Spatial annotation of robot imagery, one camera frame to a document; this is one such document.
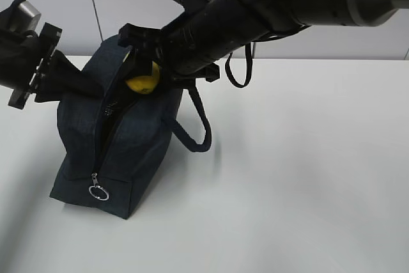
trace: white wall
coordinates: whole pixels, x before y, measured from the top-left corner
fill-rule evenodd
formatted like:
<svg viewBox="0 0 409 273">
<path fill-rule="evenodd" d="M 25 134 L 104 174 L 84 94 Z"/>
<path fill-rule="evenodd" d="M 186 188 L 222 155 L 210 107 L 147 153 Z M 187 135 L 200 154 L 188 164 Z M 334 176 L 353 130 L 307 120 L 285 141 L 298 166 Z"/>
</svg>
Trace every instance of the white wall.
<svg viewBox="0 0 409 273">
<path fill-rule="evenodd" d="M 129 221 L 47 197 L 56 104 L 0 88 L 0 272 L 407 273 L 408 80 L 405 61 L 256 60 L 245 90 L 200 82 L 211 151 L 173 140 Z M 187 96 L 178 119 L 201 137 Z"/>
<path fill-rule="evenodd" d="M 0 0 L 0 7 L 12 0 Z M 43 21 L 63 28 L 60 48 L 67 54 L 92 54 L 99 35 L 91 0 L 30 0 Z M 181 8 L 171 0 L 96 0 L 104 37 L 126 22 L 162 27 Z M 259 44 L 258 58 L 404 59 L 409 49 L 409 12 L 399 12 L 378 28 L 314 27 L 294 38 Z M 242 57 L 243 51 L 236 56 Z"/>
</svg>

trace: table surface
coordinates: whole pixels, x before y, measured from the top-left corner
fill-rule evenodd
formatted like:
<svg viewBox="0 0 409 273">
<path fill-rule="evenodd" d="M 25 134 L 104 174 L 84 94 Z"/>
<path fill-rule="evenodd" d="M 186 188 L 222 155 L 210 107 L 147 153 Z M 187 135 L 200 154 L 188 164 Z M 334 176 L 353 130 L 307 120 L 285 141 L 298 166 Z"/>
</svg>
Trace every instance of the table surface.
<svg viewBox="0 0 409 273">
<path fill-rule="evenodd" d="M 212 149 L 173 139 L 128 221 L 48 198 L 57 103 L 19 111 L 1 88 L 0 272 L 409 272 L 408 65 L 256 60 L 247 89 L 200 82 Z M 203 136 L 187 97 L 178 119 Z"/>
</svg>

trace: dark blue bag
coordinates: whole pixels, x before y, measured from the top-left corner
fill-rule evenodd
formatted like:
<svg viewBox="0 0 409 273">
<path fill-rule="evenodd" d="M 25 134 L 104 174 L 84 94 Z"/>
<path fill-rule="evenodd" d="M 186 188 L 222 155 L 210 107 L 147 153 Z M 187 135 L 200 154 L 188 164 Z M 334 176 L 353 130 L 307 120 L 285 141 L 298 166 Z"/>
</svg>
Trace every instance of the dark blue bag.
<svg viewBox="0 0 409 273">
<path fill-rule="evenodd" d="M 206 130 L 203 144 L 197 144 L 176 121 L 182 89 L 132 97 L 108 132 L 104 130 L 112 112 L 108 105 L 112 89 L 129 52 L 117 42 L 117 36 L 104 41 L 83 70 L 104 87 L 104 98 L 67 94 L 58 106 L 66 157 L 50 197 L 127 219 L 163 161 L 172 134 L 190 151 L 206 152 L 212 133 L 195 88 L 189 94 Z"/>
</svg>

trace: black cable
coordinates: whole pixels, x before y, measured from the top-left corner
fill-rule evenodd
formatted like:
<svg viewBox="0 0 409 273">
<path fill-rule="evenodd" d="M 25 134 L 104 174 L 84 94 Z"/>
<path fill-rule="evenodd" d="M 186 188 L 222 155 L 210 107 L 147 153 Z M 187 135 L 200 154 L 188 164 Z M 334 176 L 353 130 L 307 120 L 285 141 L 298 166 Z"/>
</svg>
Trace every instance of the black cable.
<svg viewBox="0 0 409 273">
<path fill-rule="evenodd" d="M 226 61 L 225 68 L 226 68 L 226 74 L 228 76 L 228 79 L 230 80 L 233 86 L 242 89 L 250 84 L 252 73 L 253 73 L 253 55 L 254 54 L 252 53 L 252 50 L 251 50 L 251 43 L 247 44 L 245 46 L 245 59 L 247 62 L 247 72 L 246 72 L 244 84 L 240 84 L 237 82 L 237 80 L 233 76 L 233 73 L 231 72 L 230 60 L 231 60 L 231 57 L 233 56 L 233 53 L 230 54 L 228 60 Z"/>
<path fill-rule="evenodd" d="M 95 0 L 92 0 L 92 5 L 94 6 L 94 12 L 95 12 L 95 17 L 96 17 L 96 23 L 98 24 L 98 30 L 100 32 L 100 36 L 101 36 L 101 41 L 104 41 L 104 38 L 102 37 L 102 30 L 101 30 L 101 24 L 100 24 L 100 19 L 98 17 L 98 12 L 96 10 L 96 4 L 95 4 Z"/>
</svg>

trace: black strap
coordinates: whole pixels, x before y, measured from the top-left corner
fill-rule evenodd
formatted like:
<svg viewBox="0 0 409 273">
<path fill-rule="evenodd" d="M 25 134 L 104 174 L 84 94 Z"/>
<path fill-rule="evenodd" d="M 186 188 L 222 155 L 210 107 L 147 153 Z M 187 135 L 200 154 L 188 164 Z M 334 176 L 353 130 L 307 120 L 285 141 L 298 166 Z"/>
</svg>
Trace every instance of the black strap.
<svg viewBox="0 0 409 273">
<path fill-rule="evenodd" d="M 204 153 L 207 152 L 212 145 L 212 129 L 210 128 L 210 123 L 206 117 L 205 109 L 203 108 L 202 100 L 200 99 L 199 92 L 197 88 L 189 90 L 189 95 L 196 107 L 197 113 L 203 123 L 206 135 L 202 144 L 197 144 L 192 137 L 186 132 L 186 130 L 176 121 L 172 116 L 167 114 L 164 116 L 163 120 L 166 125 L 172 130 L 173 134 L 186 146 L 188 150 L 194 153 Z"/>
<path fill-rule="evenodd" d="M 251 77 L 253 74 L 253 55 L 252 55 L 252 51 L 251 51 L 251 43 L 247 44 L 245 46 L 245 59 L 247 62 L 247 73 L 245 76 L 245 82 L 244 84 L 240 84 L 236 81 L 235 77 L 233 76 L 233 73 L 231 72 L 231 68 L 230 68 L 230 60 L 231 57 L 233 56 L 233 53 L 230 54 L 228 60 L 226 61 L 226 74 L 228 76 L 228 79 L 230 80 L 230 82 L 233 84 L 233 86 L 237 87 L 237 88 L 245 88 L 246 86 L 248 86 L 250 84 L 251 81 Z"/>
</svg>

